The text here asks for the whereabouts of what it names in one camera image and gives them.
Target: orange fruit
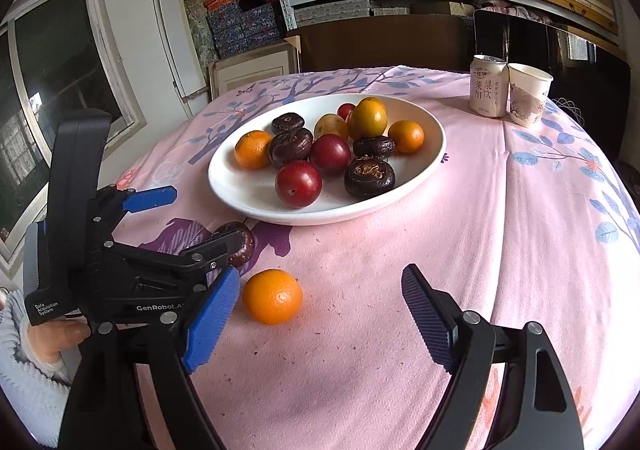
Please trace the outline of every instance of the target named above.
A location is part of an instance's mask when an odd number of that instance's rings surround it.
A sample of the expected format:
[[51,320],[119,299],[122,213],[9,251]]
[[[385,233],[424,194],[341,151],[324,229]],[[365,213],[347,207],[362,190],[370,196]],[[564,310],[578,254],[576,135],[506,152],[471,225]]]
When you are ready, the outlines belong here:
[[267,269],[252,276],[242,301],[258,322],[277,325],[292,319],[302,306],[302,288],[289,273]]
[[417,152],[424,143],[424,130],[413,121],[396,121],[387,135],[396,142],[396,150],[403,154]]
[[324,134],[336,134],[345,141],[349,139],[349,126],[346,121],[337,114],[324,114],[314,128],[314,140]]
[[366,97],[349,116],[349,135],[353,139],[376,137],[386,129],[385,105],[377,97]]
[[236,161],[247,170],[265,168],[269,165],[269,143],[271,143],[271,134],[264,130],[247,132],[234,148]]

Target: picture frame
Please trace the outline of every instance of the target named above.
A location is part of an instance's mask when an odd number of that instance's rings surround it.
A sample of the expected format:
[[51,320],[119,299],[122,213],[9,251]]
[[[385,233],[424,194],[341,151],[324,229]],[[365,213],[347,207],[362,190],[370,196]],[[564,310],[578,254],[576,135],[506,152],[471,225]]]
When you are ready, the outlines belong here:
[[211,99],[255,81],[298,74],[300,72],[300,37],[241,52],[209,64]]

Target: dark brown water chestnut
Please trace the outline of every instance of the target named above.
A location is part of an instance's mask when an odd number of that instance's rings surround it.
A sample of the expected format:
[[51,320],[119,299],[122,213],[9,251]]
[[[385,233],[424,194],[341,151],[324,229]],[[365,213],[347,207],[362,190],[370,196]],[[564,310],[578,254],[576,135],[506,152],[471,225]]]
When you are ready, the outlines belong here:
[[353,153],[356,157],[389,157],[396,151],[396,142],[390,137],[361,137],[353,142]]
[[239,231],[242,234],[242,246],[233,255],[229,255],[226,263],[231,264],[233,267],[241,267],[249,262],[249,259],[254,254],[255,237],[246,224],[237,222],[223,224],[215,233],[231,233],[232,231]]
[[295,112],[287,112],[271,121],[271,131],[274,134],[280,132],[288,132],[292,130],[298,130],[305,126],[305,120],[299,114]]
[[353,197],[368,199],[393,190],[396,174],[382,159],[361,157],[354,160],[344,172],[344,187]]
[[313,142],[314,135],[306,128],[280,132],[269,145],[269,160],[273,166],[281,168],[291,161],[304,159]]

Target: white plate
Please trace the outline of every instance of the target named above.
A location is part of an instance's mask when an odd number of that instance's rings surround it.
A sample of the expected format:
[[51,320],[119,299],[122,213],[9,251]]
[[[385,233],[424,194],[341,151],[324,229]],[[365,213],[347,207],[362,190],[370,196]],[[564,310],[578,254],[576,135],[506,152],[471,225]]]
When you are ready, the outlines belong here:
[[394,155],[389,163],[396,173],[396,187],[386,194],[358,201],[344,189],[344,178],[324,178],[322,192],[306,208],[292,209],[276,195],[276,170],[243,170],[234,157],[238,140],[252,130],[271,133],[271,121],[286,112],[296,112],[305,119],[305,128],[313,132],[316,121],[324,114],[335,113],[342,103],[358,104],[374,94],[332,94],[302,99],[265,112],[242,125],[218,147],[209,163],[209,184],[226,205],[240,213],[273,224],[311,226],[354,219],[379,210],[418,187],[440,165],[447,144],[440,122],[420,106],[390,96],[376,96],[386,107],[388,123],[401,119],[415,121],[424,130],[422,148],[413,155]]

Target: can lid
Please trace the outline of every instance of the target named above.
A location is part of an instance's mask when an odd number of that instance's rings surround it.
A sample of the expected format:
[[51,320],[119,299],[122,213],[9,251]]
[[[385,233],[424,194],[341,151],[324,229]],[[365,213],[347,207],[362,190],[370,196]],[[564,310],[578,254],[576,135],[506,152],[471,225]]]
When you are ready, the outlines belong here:
[[502,58],[496,58],[495,56],[485,56],[484,54],[474,54],[476,60],[482,60],[483,62],[492,62],[494,64],[505,64],[506,61]]

